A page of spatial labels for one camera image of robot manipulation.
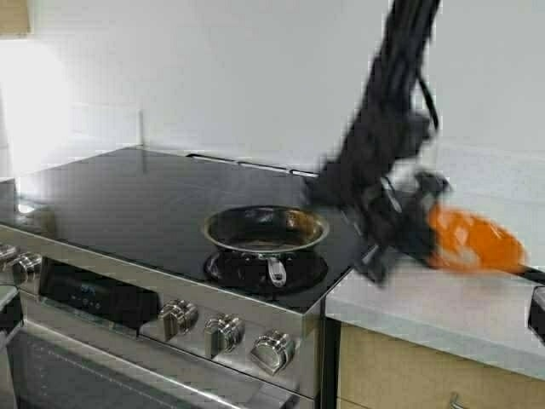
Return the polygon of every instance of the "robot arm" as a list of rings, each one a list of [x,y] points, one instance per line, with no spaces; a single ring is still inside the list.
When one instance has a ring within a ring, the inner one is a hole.
[[[434,249],[426,211],[431,207],[430,198],[436,200],[448,187],[446,180],[420,173],[416,176],[417,190],[403,205],[392,200],[395,193],[385,188],[383,181],[397,160],[415,157],[422,144],[432,138],[431,124],[439,128],[439,115],[421,75],[423,53],[439,3],[394,0],[364,98],[342,150],[308,185],[312,204],[334,206],[355,215],[356,228],[374,243],[370,252],[377,257],[386,248],[395,247],[425,260]],[[414,110],[416,83],[421,85],[430,117]],[[370,270],[366,263],[357,265],[362,273],[377,276],[380,282],[380,274],[364,271]]]

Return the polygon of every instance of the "pan handle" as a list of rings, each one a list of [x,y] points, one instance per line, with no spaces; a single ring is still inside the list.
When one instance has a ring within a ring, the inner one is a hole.
[[[268,257],[267,267],[269,277],[275,287],[284,287],[286,284],[286,269],[276,257]]]

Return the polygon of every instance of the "wooden cabinet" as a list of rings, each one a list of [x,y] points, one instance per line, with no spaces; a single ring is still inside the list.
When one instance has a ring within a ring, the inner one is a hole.
[[[30,31],[26,0],[0,0],[0,36]]]
[[[545,408],[543,381],[350,325],[339,367],[341,409],[447,408],[455,392],[468,409]]]

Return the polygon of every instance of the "burner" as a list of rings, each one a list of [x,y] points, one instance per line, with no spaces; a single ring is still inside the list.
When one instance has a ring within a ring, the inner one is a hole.
[[[276,287],[271,282],[267,259],[248,253],[215,253],[204,264],[204,272],[222,286],[242,288],[259,295],[281,295],[306,290],[319,283],[327,274],[325,260],[314,251],[286,253],[279,259],[287,274],[283,287]]]

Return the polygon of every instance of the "black glass cooktop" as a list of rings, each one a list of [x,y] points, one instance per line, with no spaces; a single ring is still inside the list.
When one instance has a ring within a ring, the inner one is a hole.
[[[203,221],[238,206],[301,205],[303,185],[301,176],[127,148],[0,183],[0,223],[220,285],[204,272],[216,248]],[[320,213],[331,227],[316,247],[328,267],[322,280],[283,295],[230,290],[298,312],[312,307],[362,250],[341,214]]]

